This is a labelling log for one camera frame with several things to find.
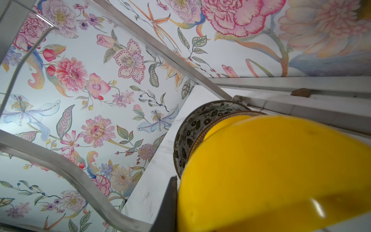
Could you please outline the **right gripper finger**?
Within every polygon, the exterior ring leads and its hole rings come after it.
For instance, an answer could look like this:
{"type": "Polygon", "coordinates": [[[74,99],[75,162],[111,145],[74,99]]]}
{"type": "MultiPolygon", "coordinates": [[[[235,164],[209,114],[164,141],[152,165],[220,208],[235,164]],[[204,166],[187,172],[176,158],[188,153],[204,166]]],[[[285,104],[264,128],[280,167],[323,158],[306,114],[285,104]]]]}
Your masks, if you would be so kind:
{"type": "Polygon", "coordinates": [[[177,177],[171,177],[150,232],[177,232],[177,177]]]}

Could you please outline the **yellow bowl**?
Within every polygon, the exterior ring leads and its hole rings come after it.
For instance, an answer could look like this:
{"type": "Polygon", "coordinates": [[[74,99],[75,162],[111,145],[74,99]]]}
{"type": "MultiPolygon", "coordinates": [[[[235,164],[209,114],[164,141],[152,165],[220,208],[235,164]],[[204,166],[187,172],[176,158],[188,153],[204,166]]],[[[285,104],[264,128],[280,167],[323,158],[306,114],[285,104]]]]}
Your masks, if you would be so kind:
{"type": "Polygon", "coordinates": [[[288,116],[229,119],[193,152],[181,232],[311,232],[371,210],[371,148],[288,116]]]}

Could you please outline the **pink striped bowl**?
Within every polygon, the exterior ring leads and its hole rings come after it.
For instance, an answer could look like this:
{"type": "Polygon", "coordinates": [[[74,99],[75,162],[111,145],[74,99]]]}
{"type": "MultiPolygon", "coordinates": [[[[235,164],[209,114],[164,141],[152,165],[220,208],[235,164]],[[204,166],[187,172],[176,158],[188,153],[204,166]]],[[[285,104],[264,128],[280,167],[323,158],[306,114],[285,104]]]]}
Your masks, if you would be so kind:
{"type": "Polygon", "coordinates": [[[222,116],[219,119],[212,121],[209,125],[207,125],[201,133],[196,137],[194,140],[188,155],[188,159],[192,156],[195,150],[203,143],[204,140],[209,138],[211,135],[215,134],[217,131],[237,123],[239,121],[250,119],[252,117],[258,117],[266,115],[265,113],[257,112],[257,111],[241,111],[237,113],[228,114],[222,116]]]}

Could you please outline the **steel two-tier dish rack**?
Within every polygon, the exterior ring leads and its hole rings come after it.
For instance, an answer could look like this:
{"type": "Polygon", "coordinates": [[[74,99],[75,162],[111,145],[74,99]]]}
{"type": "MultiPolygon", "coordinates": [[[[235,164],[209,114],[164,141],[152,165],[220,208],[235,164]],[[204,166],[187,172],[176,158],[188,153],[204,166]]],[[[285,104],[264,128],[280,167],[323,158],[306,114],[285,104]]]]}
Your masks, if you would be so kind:
{"type": "Polygon", "coordinates": [[[319,95],[370,93],[370,1],[1,1],[1,57],[4,224],[150,231],[213,101],[371,148],[370,100],[319,95]]]}

